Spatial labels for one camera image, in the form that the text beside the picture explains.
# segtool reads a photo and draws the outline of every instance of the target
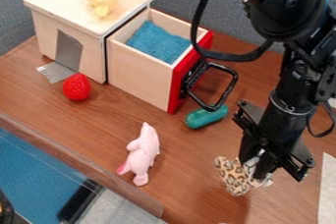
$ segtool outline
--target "blue towel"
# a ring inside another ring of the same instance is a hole
[[[77,173],[0,129],[0,189],[15,210],[33,224],[59,223],[57,213],[84,181]]]
[[[145,54],[173,64],[190,47],[191,42],[146,21],[126,42]]]

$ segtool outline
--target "green object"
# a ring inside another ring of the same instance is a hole
[[[198,109],[189,113],[186,117],[186,124],[191,129],[198,129],[208,124],[214,123],[225,118],[229,114],[229,107],[223,105],[215,112],[208,112],[204,109]]]

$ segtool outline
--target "pink stuffed animal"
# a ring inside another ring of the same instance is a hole
[[[160,141],[154,128],[143,123],[138,139],[131,141],[127,147],[130,154],[126,162],[117,170],[124,175],[129,171],[136,174],[133,182],[138,186],[148,183],[148,169],[153,166],[156,155],[160,154]]]

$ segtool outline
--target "red ball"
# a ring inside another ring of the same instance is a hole
[[[89,97],[91,85],[83,74],[74,74],[63,82],[63,93],[69,99],[82,101]]]

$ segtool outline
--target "white box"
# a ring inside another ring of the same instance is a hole
[[[31,8],[40,52],[57,61],[57,40],[62,31],[82,45],[79,72],[101,84],[106,81],[105,38],[151,1],[119,0],[111,15],[99,19],[90,0],[24,0]]]
[[[190,46],[170,65],[126,45],[127,40],[147,20],[170,33],[190,39],[189,23],[152,9],[143,11],[107,39],[108,82],[173,114],[184,100],[180,98],[182,79],[199,56]],[[200,45],[209,48],[212,32],[199,28],[197,39]]]

